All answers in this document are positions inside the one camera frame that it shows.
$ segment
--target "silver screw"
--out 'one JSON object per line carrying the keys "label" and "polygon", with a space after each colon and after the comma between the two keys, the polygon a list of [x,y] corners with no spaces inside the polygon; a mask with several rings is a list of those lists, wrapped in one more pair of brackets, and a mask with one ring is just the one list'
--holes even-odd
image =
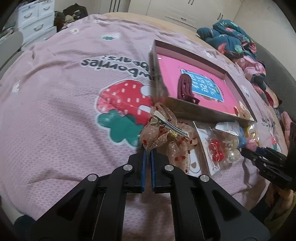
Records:
{"label": "silver screw", "polygon": [[90,182],[93,182],[96,180],[96,175],[95,174],[90,174],[87,179],[90,181]]}
{"label": "silver screw", "polygon": [[126,170],[126,171],[130,171],[130,170],[133,169],[133,166],[130,165],[130,164],[126,164],[126,165],[123,166],[123,169]]}
{"label": "silver screw", "polygon": [[170,171],[174,170],[174,167],[172,165],[166,165],[165,169],[170,172]]}
{"label": "silver screw", "polygon": [[206,183],[206,182],[208,182],[210,180],[210,178],[207,175],[201,175],[200,180]]}

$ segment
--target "blue label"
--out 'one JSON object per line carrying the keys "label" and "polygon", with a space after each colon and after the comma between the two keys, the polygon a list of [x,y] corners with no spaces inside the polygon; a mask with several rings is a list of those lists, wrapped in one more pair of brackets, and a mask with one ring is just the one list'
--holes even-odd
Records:
{"label": "blue label", "polygon": [[184,69],[181,70],[181,73],[188,74],[191,77],[193,92],[224,102],[221,91],[214,81],[203,75]]}

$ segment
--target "flower hair accessory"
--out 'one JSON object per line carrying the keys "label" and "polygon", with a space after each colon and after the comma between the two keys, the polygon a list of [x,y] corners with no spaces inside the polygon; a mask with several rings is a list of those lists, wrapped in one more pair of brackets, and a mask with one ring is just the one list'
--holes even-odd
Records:
{"label": "flower hair accessory", "polygon": [[149,122],[141,131],[139,139],[147,153],[168,142],[166,154],[169,162],[188,173],[188,154],[198,143],[196,130],[177,121],[173,112],[159,103],[151,108],[148,118]]}

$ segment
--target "box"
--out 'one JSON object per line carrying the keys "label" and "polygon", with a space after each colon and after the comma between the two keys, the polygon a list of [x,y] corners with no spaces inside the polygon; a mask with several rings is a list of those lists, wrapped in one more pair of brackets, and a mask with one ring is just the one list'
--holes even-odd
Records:
{"label": "box", "polygon": [[[177,118],[206,122],[237,121],[241,127],[256,122],[256,117],[231,75],[212,62],[177,46],[154,41],[150,58],[155,81],[154,101],[162,101]],[[192,91],[199,104],[177,98],[178,80],[182,73],[190,75]],[[254,121],[236,116],[239,101],[249,110]]]}

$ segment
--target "glittery bow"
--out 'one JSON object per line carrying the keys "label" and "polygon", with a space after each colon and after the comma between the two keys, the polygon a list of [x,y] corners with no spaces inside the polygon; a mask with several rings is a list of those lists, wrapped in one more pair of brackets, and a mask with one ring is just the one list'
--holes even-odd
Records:
{"label": "glittery bow", "polygon": [[[153,119],[156,110],[159,111],[172,125],[187,131],[189,138],[182,137],[167,127],[152,126],[150,122]],[[160,147],[168,142],[166,155],[168,156],[169,162],[172,165],[181,168],[185,173],[188,173],[190,166],[190,158],[188,156],[190,150],[198,143],[196,130],[183,122],[177,121],[173,112],[159,103],[156,103],[155,106],[151,108],[148,118],[149,122],[140,134],[140,143],[143,144],[147,153],[150,153],[152,149]]]}

